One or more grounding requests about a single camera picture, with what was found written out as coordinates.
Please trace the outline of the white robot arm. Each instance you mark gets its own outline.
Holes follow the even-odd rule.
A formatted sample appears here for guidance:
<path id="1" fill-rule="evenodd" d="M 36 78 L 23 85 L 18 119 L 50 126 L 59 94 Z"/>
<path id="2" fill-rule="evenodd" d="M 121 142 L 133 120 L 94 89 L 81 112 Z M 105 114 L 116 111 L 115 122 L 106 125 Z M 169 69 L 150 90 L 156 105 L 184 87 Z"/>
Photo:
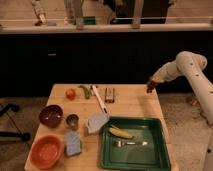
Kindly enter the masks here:
<path id="1" fill-rule="evenodd" d="M 161 66 L 147 83 L 147 92 L 152 90 L 159 83 L 175 80 L 179 76 L 185 76 L 194 91 L 204 116 L 209 125 L 213 124 L 213 83 L 203 74 L 207 66 L 205 56 L 189 51 L 182 51 L 177 54 L 172 62 Z"/>

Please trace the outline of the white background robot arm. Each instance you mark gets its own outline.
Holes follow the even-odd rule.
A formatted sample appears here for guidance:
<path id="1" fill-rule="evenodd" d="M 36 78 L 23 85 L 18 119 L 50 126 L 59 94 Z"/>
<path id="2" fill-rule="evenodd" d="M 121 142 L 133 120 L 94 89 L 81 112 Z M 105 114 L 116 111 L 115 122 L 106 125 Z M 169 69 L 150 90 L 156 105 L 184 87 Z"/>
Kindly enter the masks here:
<path id="1" fill-rule="evenodd" d="M 31 0 L 31 4 L 33 6 L 35 15 L 37 16 L 37 18 L 42 21 L 45 22 L 46 21 L 46 17 L 45 17 L 45 11 L 41 5 L 41 1 L 40 0 Z"/>

